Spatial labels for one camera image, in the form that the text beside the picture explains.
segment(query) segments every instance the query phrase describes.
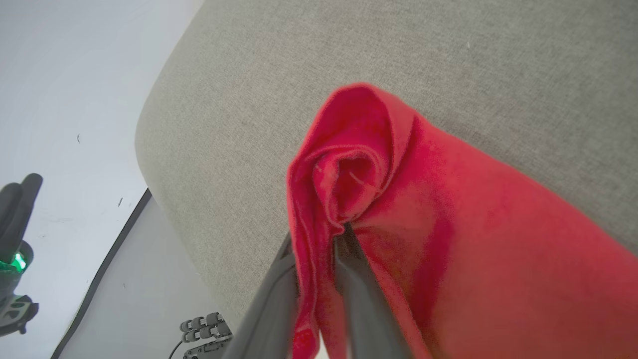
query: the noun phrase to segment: red cloth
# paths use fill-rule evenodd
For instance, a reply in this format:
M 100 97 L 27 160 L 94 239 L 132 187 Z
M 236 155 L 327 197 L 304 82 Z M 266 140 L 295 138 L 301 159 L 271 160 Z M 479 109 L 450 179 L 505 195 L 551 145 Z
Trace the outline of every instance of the red cloth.
M 293 357 L 346 357 L 331 239 L 351 222 L 415 358 L 638 358 L 638 260 L 517 170 L 369 84 L 338 89 L 288 170 Z

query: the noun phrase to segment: white wall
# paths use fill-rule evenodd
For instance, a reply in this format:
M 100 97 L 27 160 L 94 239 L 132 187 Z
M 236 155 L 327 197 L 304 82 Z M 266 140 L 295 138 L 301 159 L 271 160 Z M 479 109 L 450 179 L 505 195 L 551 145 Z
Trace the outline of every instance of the white wall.
M 151 199 L 60 359 L 168 358 L 181 339 L 181 322 L 216 311 L 184 246 Z M 182 344 L 173 358 L 205 342 Z
M 0 338 L 3 357 L 52 354 L 144 193 L 137 118 L 201 3 L 0 0 L 0 185 L 44 177 L 16 292 L 40 313 Z

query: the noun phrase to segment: fabric fold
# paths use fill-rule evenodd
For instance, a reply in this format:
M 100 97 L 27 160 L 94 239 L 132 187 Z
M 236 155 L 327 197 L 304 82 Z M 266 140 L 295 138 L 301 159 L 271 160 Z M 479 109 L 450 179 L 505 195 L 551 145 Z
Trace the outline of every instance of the fabric fold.
M 557 195 L 370 84 L 290 164 L 293 357 L 346 358 L 331 243 L 351 222 L 415 358 L 638 356 L 638 261 Z

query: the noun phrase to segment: black strip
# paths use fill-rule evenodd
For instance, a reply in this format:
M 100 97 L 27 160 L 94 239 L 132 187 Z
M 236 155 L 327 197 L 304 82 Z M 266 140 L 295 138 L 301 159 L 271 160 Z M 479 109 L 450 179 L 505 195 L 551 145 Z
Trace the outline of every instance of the black strip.
M 104 273 L 107 272 L 108 266 L 111 264 L 111 261 L 113 261 L 115 254 L 117 253 L 119 248 L 122 246 L 122 243 L 128 236 L 128 233 L 133 228 L 133 225 L 135 225 L 135 222 L 137 222 L 137 219 L 140 217 L 140 214 L 142 214 L 142 210 L 144 209 L 144 207 L 146 207 L 146 204 L 151 200 L 151 197 L 152 197 L 151 191 L 148 190 L 147 188 L 146 192 L 144 192 L 144 195 L 140 199 L 140 202 L 137 204 L 137 206 L 135 206 L 133 213 L 131 213 L 131 216 L 126 221 L 126 224 L 124 224 L 124 228 L 122 228 L 122 231 L 120 232 L 119 236 L 117 236 L 115 243 L 113 243 L 113 246 L 108 251 L 106 258 L 104 258 L 104 261 L 100 265 L 100 268 L 98 269 L 98 272 L 95 274 L 95 278 L 93 278 L 93 281 L 91 282 L 91 285 L 89 286 L 89 289 L 87 290 L 86 295 L 84 296 L 84 300 L 82 301 L 82 304 L 80 305 L 80 308 L 78 309 L 78 313 L 75 314 L 75 319 L 71 323 L 69 330 L 67 330 L 66 334 L 64 334 L 64 337 L 60 341 L 60 344 L 57 345 L 56 351 L 53 352 L 51 359 L 59 359 L 60 354 L 62 354 L 62 352 L 64 351 L 64 347 L 67 345 L 67 343 L 69 343 L 69 340 L 71 340 L 71 337 L 73 336 L 77 328 L 80 326 L 80 322 L 82 322 L 82 318 L 84 318 L 84 314 L 86 314 L 87 309 L 91 305 L 93 296 L 95 295 L 95 292 L 98 290 L 98 286 L 100 285 L 100 282 L 102 281 L 102 277 L 104 277 Z

